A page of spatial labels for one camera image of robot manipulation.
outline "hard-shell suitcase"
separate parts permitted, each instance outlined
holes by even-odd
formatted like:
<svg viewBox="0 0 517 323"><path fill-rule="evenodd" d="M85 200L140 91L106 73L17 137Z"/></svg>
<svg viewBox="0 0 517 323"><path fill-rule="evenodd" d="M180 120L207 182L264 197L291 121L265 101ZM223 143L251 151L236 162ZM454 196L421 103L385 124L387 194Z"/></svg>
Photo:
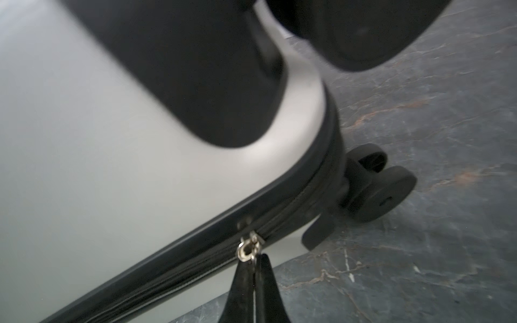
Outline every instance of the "hard-shell suitcase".
<svg viewBox="0 0 517 323"><path fill-rule="evenodd" d="M372 220L416 183L345 154L264 2L7 2L0 70L2 323L167 323L229 289L252 230L278 265L329 206Z"/></svg>

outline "marble floor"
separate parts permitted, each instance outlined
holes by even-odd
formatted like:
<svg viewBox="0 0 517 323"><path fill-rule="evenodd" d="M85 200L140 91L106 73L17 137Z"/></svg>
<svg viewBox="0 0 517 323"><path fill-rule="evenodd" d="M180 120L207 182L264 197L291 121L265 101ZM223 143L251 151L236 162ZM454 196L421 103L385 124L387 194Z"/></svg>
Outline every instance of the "marble floor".
<svg viewBox="0 0 517 323"><path fill-rule="evenodd" d="M454 0L386 64L344 73L291 44L334 94L348 147L374 142L412 170L389 215L338 229L276 268L293 323L515 322L517 1ZM174 320L217 322L221 296Z"/></svg>

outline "suitcase shell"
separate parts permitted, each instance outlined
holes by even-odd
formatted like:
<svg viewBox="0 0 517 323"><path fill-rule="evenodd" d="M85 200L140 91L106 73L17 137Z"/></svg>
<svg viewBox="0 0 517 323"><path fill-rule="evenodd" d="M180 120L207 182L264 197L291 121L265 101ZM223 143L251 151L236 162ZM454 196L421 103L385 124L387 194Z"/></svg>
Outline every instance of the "suitcase shell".
<svg viewBox="0 0 517 323"><path fill-rule="evenodd" d="M60 3L0 19L1 322L169 322L229 289L239 239L273 265L330 233L344 169L336 109L270 13L287 69L266 133L209 144Z"/></svg>

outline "black trim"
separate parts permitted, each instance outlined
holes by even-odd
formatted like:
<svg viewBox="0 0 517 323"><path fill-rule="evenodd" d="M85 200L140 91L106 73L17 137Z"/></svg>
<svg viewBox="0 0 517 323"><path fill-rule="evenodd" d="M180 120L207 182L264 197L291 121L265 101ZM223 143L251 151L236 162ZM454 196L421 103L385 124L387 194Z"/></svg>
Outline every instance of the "black trim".
<svg viewBox="0 0 517 323"><path fill-rule="evenodd" d="M192 264L198 264L199 260L196 259L203 253L209 252L215 256L217 251L214 252L214 248L217 249L218 245L224 244L232 238L238 240L250 229L260 225L262 223L260 220L271 219L269 214L274 215L276 210L285 207L286 203L289 203L299 192L307 189L307 183L320 169L325 156L329 155L328 149L331 146L331 139L336 138L336 131L339 133L339 126L336 109L328 93L327 102L327 112L314 142L306 154L283 176L211 221L72 302L41 323L83 322L92 313L109 306L123 298L124 295L145 288L146 282L168 277L168 273L174 268L185 268L192 266ZM311 218L305 218L301 222L297 221L295 226L300 227L310 220ZM288 234L288 232L277 233L276 237L270 241L278 240L285 234Z"/></svg>
<svg viewBox="0 0 517 323"><path fill-rule="evenodd" d="M336 204L336 192L342 182L345 161L344 144L336 120L332 141L318 171L288 205L282 206L282 210L277 212L274 218L263 217L259 220L263 224L257 226L255 231L266 240L266 244L280 240L319 214L320 217L325 217L327 207ZM304 234L305 240L312 240L312 243L317 239L323 241L333 230L328 221L325 224L323 226L322 222L316 221ZM309 250L313 248L311 245L306 247Z"/></svg>
<svg viewBox="0 0 517 323"><path fill-rule="evenodd" d="M287 69L248 0L61 0L191 132L242 147L269 129Z"/></svg>
<svg viewBox="0 0 517 323"><path fill-rule="evenodd" d="M329 62L344 70L363 71L410 45L450 1L296 0L294 21Z"/></svg>

